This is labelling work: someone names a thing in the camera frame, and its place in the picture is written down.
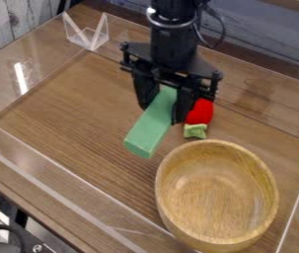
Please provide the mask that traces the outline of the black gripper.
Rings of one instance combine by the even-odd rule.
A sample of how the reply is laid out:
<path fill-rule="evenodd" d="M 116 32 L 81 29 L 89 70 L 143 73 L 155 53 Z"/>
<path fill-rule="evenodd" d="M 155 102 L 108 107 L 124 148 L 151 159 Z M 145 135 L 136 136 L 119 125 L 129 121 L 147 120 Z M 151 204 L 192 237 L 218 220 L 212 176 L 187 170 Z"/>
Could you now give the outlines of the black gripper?
<path fill-rule="evenodd" d="M 171 123 L 183 123 L 197 98 L 215 100 L 223 72 L 197 54 L 200 9 L 147 9 L 149 41 L 123 42 L 121 66 L 132 73 L 137 102 L 144 110 L 159 85 L 176 90 Z"/>

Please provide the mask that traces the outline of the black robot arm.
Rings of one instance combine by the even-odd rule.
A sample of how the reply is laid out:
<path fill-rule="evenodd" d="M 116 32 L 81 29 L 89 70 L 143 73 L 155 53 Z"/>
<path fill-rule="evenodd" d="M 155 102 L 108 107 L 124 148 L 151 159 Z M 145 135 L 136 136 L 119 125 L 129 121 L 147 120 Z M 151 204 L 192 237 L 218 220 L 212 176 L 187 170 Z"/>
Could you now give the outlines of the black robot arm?
<path fill-rule="evenodd" d="M 121 42 L 121 68 L 132 74 L 137 102 L 145 109 L 161 85 L 176 91 L 169 109 L 173 124 L 181 123 L 197 99 L 216 99 L 223 72 L 201 57 L 197 48 L 201 14 L 219 14 L 211 0 L 149 0 L 148 42 Z"/>

